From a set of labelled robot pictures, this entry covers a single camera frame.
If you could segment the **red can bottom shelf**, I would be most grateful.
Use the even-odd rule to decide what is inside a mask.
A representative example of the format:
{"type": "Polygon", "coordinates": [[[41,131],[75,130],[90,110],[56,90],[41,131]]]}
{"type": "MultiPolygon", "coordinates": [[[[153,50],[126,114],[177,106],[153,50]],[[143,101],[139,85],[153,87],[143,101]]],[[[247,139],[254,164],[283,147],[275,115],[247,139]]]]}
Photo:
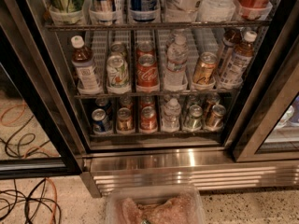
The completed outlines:
{"type": "Polygon", "coordinates": [[[157,128],[156,111],[152,106],[145,106],[142,109],[140,127],[145,131],[154,131],[157,128]]]}

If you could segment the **red coca-cola can middle shelf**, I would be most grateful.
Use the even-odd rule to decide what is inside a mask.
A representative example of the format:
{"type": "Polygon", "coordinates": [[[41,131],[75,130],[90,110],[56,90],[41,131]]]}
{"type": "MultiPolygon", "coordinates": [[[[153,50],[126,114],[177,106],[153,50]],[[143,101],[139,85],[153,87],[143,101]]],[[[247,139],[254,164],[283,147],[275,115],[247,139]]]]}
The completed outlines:
{"type": "Polygon", "coordinates": [[[158,67],[156,58],[145,54],[137,60],[137,84],[142,87],[153,87],[158,84],[158,67]]]}

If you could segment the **gold can bottom left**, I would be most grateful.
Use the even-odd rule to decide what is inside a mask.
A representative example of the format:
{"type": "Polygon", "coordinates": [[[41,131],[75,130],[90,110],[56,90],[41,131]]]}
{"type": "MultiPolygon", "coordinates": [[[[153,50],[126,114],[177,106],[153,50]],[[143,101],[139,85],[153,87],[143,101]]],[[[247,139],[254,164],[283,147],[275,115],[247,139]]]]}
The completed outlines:
{"type": "Polygon", "coordinates": [[[117,113],[117,127],[120,131],[131,131],[134,128],[133,116],[129,108],[120,108],[117,113]]]}

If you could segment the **white green can middle shelf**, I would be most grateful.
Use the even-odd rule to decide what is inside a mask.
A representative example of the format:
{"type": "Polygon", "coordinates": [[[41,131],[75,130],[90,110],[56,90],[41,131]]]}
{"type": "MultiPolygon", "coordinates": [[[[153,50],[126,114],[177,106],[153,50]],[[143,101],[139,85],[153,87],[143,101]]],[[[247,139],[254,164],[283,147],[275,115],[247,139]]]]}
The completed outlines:
{"type": "Polygon", "coordinates": [[[129,82],[128,64],[120,54],[107,59],[107,77],[111,87],[125,87],[129,82]]]}

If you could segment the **green can bottom shelf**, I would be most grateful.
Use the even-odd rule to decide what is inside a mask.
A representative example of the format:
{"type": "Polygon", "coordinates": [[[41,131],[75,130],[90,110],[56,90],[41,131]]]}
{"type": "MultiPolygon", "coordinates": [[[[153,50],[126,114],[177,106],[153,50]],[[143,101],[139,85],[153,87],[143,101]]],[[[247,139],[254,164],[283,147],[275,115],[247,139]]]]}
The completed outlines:
{"type": "Polygon", "coordinates": [[[184,126],[188,129],[199,129],[202,126],[203,110],[199,105],[191,105],[184,120],[184,126]]]}

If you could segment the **blue pepsi can bottom shelf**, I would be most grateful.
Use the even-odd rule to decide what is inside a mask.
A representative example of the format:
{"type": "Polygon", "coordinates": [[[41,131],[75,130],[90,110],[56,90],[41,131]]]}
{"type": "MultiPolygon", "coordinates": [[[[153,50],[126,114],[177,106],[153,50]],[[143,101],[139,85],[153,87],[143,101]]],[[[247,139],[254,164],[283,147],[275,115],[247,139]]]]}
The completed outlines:
{"type": "Polygon", "coordinates": [[[95,133],[105,133],[111,130],[111,124],[104,109],[97,108],[92,112],[93,131],[95,133]]]}

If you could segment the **water bottle middle shelf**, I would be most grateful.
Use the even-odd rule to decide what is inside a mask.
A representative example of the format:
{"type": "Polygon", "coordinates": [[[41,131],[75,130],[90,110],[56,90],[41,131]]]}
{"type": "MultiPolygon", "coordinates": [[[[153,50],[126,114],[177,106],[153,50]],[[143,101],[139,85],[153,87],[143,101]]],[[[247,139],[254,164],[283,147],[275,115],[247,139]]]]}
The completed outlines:
{"type": "Polygon", "coordinates": [[[167,84],[179,86],[183,83],[188,56],[187,38],[184,35],[177,35],[166,52],[165,80],[167,84]]]}

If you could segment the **gold can middle shelf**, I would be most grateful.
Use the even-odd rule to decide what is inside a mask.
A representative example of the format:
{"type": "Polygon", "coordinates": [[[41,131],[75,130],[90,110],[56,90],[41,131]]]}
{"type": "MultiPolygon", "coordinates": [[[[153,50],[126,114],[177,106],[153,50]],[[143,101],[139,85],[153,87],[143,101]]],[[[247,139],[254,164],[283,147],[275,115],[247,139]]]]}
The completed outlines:
{"type": "Polygon", "coordinates": [[[208,84],[217,66],[217,61],[218,58],[214,53],[203,52],[195,66],[192,82],[200,85],[208,84]]]}

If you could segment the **gold can bottom right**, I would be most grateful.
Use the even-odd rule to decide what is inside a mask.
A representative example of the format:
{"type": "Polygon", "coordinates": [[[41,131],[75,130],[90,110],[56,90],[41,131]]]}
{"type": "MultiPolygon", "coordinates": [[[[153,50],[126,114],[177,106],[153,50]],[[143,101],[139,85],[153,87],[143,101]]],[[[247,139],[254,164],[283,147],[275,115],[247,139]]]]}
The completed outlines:
{"type": "Polygon", "coordinates": [[[205,124],[210,129],[217,129],[223,125],[226,108],[223,105],[213,105],[208,112],[205,124]]]}

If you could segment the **rear tea bottle middle shelf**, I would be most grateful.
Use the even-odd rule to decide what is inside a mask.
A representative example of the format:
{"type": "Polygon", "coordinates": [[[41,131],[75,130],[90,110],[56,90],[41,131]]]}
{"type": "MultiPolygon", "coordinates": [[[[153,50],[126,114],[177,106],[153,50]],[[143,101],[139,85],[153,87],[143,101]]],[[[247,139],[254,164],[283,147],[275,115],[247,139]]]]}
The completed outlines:
{"type": "Polygon", "coordinates": [[[230,28],[225,31],[217,52],[217,56],[219,58],[218,75],[223,72],[225,65],[228,63],[228,60],[233,52],[234,47],[239,44],[241,40],[242,34],[239,29],[230,28]]]}

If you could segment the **right glass fridge door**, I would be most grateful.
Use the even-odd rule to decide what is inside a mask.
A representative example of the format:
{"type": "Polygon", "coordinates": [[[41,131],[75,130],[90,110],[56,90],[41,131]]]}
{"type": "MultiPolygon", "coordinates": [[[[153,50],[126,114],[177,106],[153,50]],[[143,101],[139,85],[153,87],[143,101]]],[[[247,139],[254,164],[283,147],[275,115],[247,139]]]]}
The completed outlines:
{"type": "Polygon", "coordinates": [[[299,0],[280,0],[246,73],[229,141],[236,162],[298,161],[299,0]]]}

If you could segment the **clear water bottle top shelf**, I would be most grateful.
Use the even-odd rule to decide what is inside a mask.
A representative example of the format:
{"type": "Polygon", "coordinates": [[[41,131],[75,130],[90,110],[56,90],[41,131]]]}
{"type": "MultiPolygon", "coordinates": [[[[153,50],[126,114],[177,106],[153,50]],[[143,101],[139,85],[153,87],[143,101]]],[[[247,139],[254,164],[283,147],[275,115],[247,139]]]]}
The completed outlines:
{"type": "Polygon", "coordinates": [[[202,0],[198,11],[199,21],[230,21],[235,12],[234,0],[202,0]]]}

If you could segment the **left tea bottle white cap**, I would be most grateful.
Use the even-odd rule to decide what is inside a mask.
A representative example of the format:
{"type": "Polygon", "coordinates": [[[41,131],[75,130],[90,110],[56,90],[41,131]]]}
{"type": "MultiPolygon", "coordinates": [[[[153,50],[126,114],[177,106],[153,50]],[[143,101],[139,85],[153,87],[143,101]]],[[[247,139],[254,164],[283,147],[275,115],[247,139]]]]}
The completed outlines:
{"type": "Polygon", "coordinates": [[[75,66],[78,79],[81,81],[83,89],[92,94],[100,89],[100,76],[91,48],[85,45],[80,35],[71,38],[73,46],[72,64],[75,66]]]}

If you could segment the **tea bottle white cap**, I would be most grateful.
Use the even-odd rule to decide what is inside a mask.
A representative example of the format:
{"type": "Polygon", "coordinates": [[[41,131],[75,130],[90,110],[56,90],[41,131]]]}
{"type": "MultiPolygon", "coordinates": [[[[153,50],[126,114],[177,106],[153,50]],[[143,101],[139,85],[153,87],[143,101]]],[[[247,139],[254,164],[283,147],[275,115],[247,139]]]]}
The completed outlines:
{"type": "Polygon", "coordinates": [[[78,79],[81,81],[83,89],[92,94],[100,89],[100,76],[91,48],[85,45],[80,35],[71,38],[73,46],[72,64],[75,66],[78,79]]]}
{"type": "Polygon", "coordinates": [[[253,57],[256,37],[254,31],[245,32],[242,41],[234,47],[230,59],[222,69],[221,83],[235,85],[239,82],[253,57]]]}

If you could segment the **right tea bottle white cap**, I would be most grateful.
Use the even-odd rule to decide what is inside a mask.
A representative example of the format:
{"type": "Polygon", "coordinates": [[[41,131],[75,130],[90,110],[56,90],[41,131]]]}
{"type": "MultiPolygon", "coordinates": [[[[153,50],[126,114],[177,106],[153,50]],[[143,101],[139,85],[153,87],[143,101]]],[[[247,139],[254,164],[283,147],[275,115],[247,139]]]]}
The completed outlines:
{"type": "Polygon", "coordinates": [[[234,47],[230,59],[222,69],[221,83],[235,85],[239,82],[253,57],[256,37],[254,31],[245,32],[242,41],[234,47]]]}

